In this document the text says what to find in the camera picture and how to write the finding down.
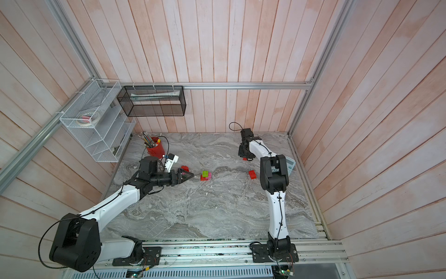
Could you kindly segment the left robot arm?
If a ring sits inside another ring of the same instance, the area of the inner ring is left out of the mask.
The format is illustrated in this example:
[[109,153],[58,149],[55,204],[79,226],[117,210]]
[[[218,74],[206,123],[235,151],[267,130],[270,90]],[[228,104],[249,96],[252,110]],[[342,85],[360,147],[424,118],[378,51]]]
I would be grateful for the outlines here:
[[156,265],[159,253],[146,252],[142,240],[131,236],[102,240],[100,233],[128,207],[155,194],[155,188],[175,186],[193,178],[194,174],[185,169],[172,170],[177,160],[177,156],[169,154],[164,170],[160,171],[160,160],[147,156],[113,195],[79,214],[68,213],[62,217],[56,222],[58,228],[49,259],[78,272],[86,272],[97,262],[107,260],[118,266]]

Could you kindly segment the long red lego brick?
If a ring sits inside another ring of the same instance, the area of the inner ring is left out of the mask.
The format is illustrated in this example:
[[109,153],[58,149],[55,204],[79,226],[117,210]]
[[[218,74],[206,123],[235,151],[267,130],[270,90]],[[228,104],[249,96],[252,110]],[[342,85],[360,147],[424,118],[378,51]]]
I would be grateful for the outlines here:
[[209,181],[210,179],[211,179],[211,177],[209,177],[209,176],[204,177],[203,175],[201,175],[201,177],[200,177],[201,181]]

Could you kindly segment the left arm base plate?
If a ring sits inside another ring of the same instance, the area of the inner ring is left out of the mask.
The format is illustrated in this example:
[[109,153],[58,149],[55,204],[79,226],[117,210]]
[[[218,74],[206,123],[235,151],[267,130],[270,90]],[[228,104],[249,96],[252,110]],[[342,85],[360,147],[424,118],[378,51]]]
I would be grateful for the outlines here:
[[160,262],[161,247],[137,248],[127,258],[116,258],[112,266],[157,266]]

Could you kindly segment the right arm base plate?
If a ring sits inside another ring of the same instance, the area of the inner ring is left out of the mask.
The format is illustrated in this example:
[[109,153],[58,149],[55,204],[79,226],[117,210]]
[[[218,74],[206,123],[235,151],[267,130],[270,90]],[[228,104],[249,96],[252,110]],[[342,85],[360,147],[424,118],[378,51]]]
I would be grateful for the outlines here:
[[295,244],[291,244],[290,250],[274,252],[268,244],[252,242],[249,245],[254,263],[296,263],[299,261]]

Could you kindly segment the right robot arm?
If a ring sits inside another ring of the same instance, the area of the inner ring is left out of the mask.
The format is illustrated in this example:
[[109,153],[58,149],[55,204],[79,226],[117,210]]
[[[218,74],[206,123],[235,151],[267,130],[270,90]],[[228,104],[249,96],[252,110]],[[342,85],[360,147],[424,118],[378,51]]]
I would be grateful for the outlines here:
[[239,156],[260,161],[259,180],[269,205],[267,247],[269,256],[279,259],[291,253],[291,240],[286,224],[285,197],[289,185],[286,157],[271,151],[259,137],[243,138]]

